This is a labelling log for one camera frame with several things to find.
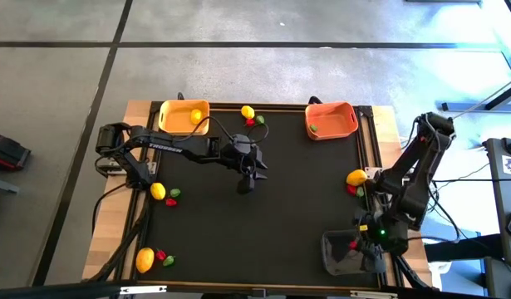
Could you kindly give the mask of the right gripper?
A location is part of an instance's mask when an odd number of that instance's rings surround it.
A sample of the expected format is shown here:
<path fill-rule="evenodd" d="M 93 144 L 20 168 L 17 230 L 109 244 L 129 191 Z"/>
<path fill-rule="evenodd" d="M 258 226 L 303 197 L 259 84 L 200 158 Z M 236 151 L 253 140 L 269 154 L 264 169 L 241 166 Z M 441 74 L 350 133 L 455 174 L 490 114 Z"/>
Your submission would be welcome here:
<path fill-rule="evenodd" d="M 407 251 L 407 224 L 392 218 L 362 215 L 356 219 L 358 233 L 351 240 L 358 243 L 350 251 L 350 258 L 361 258 L 361 270 L 382 273 L 386 265 L 381 260 L 384 253 L 402 255 Z"/>

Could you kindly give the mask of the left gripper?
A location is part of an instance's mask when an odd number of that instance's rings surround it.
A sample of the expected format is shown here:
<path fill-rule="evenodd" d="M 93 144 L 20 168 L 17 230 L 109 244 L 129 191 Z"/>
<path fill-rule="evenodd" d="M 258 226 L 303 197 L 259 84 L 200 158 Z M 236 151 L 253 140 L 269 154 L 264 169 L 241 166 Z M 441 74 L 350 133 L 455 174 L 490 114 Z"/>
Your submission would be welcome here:
<path fill-rule="evenodd" d="M 229 141 L 221 149 L 221 161 L 228 169 L 241 174 L 238 181 L 237 192 L 248 194 L 254 189 L 255 180 L 265 180 L 268 177 L 257 172 L 259 169 L 268 169 L 263 158 L 258 154 L 258 147 L 250 143 L 246 135 L 236 134 L 233 140 Z"/>

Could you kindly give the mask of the grey plastic basket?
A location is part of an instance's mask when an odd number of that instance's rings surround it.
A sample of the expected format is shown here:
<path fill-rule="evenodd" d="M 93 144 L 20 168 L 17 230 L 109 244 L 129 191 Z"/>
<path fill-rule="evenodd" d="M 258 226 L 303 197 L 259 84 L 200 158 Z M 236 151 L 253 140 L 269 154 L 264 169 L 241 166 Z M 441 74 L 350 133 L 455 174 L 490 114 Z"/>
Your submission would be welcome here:
<path fill-rule="evenodd" d="M 366 274 L 361 270 L 361 258 L 350 258 L 351 235 L 356 230 L 327 231 L 322 235 L 322 263 L 333 276 Z"/>

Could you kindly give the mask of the orange plastic basket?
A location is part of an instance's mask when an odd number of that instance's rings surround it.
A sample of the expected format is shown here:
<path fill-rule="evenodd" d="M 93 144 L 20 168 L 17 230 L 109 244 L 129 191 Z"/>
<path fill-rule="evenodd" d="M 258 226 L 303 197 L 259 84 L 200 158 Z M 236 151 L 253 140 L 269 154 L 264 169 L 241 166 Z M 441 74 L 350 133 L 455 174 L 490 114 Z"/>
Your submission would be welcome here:
<path fill-rule="evenodd" d="M 305 109 L 305 125 L 311 140 L 346 138 L 358 129 L 354 108 L 348 102 L 308 105 Z M 309 125 L 317 127 L 316 132 Z"/>

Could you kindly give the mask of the yellow plastic basket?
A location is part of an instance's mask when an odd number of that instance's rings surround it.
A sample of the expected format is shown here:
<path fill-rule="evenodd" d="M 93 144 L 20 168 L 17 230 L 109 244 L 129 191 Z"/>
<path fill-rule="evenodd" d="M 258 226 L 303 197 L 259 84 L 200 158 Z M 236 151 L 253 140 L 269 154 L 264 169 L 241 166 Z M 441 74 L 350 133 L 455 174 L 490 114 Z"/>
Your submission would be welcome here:
<path fill-rule="evenodd" d="M 160 107 L 159 128 L 171 135 L 189 135 L 197 125 L 190 120 L 193 109 L 199 109 L 203 118 L 210 116 L 206 100 L 167 100 Z"/>

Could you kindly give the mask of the black floor bar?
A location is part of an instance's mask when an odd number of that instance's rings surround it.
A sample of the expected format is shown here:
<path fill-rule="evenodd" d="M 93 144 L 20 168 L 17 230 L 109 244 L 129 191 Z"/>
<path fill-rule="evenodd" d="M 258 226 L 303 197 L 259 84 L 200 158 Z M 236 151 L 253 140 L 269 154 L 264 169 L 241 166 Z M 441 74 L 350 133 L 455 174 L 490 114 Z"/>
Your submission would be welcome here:
<path fill-rule="evenodd" d="M 484 259 L 485 257 L 502 259 L 504 257 L 499 234 L 466 238 L 457 243 L 427 244 L 425 245 L 425 253 L 429 262 L 474 260 Z"/>

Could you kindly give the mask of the grey desk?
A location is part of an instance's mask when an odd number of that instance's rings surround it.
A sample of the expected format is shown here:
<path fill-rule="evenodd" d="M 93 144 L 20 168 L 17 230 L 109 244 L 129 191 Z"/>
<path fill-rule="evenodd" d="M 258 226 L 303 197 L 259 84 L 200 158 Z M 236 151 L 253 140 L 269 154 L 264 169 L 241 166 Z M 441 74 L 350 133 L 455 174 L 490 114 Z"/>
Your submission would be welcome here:
<path fill-rule="evenodd" d="M 511 235 L 506 229 L 511 214 L 511 175 L 505 174 L 501 165 L 502 155 L 511 156 L 511 139 L 490 138 L 484 142 L 484 146 L 489 158 L 504 259 L 511 264 Z"/>

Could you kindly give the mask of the metal stand leg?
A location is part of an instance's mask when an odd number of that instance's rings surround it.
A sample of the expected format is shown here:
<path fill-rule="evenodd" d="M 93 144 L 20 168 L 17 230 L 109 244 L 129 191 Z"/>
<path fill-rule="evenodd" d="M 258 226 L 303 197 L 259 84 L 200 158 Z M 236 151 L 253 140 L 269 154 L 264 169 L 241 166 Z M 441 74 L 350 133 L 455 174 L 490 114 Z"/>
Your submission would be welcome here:
<path fill-rule="evenodd" d="M 459 116 L 470 112 L 511 114 L 511 81 L 477 103 L 443 102 L 440 109 Z"/>

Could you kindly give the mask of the red and black case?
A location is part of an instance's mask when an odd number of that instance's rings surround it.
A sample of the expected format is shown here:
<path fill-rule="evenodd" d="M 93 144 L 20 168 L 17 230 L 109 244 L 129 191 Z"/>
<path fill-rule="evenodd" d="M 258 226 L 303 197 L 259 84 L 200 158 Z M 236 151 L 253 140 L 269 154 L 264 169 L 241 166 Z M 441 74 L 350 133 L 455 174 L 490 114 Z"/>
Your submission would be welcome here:
<path fill-rule="evenodd" d="M 18 171 L 24 168 L 31 151 L 15 140 L 0 135 L 0 170 Z"/>

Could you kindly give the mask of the white bracket plate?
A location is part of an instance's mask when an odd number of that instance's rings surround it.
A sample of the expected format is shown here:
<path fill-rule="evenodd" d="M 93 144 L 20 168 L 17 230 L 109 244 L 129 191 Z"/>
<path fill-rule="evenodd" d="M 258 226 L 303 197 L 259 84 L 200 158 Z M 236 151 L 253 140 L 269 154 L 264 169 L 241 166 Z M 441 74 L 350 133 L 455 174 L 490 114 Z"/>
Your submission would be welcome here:
<path fill-rule="evenodd" d="M 399 299 L 398 295 L 396 293 L 366 292 L 366 291 L 358 291 L 358 290 L 351 290 L 350 297 L 357 298 L 357 299 Z"/>
<path fill-rule="evenodd" d="M 151 293 L 164 293 L 167 292 L 167 286 L 127 286 L 121 287 L 119 294 L 122 295 L 137 295 L 137 294 L 151 294 Z"/>

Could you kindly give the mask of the black diagonal frame strut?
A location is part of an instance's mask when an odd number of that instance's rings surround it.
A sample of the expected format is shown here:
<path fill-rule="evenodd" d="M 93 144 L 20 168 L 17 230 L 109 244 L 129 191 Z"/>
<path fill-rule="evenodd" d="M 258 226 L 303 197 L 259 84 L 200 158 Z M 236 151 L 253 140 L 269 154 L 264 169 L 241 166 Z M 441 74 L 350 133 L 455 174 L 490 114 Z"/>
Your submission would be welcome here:
<path fill-rule="evenodd" d="M 418 274 L 410 267 L 410 264 L 401 255 L 391 253 L 390 258 L 393 266 L 396 285 L 398 287 L 404 287 L 404 279 L 406 279 L 412 288 L 435 290 L 435 287 L 427 285 L 420 279 Z"/>
<path fill-rule="evenodd" d="M 107 280 L 108 276 L 113 272 L 113 270 L 117 267 L 120 261 L 125 257 L 125 253 L 129 248 L 130 244 L 133 242 L 135 237 L 140 234 L 143 230 L 143 227 L 146 224 L 148 214 L 150 209 L 150 203 L 148 200 L 145 201 L 143 208 L 140 212 L 139 217 L 136 219 L 133 227 L 127 233 L 127 235 L 121 240 L 120 245 L 111 255 L 111 257 L 107 260 L 107 262 L 102 266 L 100 271 L 95 274 L 93 277 L 89 278 L 89 282 L 104 282 Z"/>

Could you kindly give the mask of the black frame bar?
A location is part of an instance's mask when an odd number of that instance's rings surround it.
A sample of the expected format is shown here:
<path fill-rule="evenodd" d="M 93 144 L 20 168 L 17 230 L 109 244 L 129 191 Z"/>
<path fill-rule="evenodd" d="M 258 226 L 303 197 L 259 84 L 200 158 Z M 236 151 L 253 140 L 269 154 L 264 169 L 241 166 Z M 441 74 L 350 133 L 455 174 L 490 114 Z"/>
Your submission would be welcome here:
<path fill-rule="evenodd" d="M 80 299 L 119 295 L 124 287 L 134 287 L 131 281 L 80 282 L 40 287 L 0 289 L 0 299 Z"/>

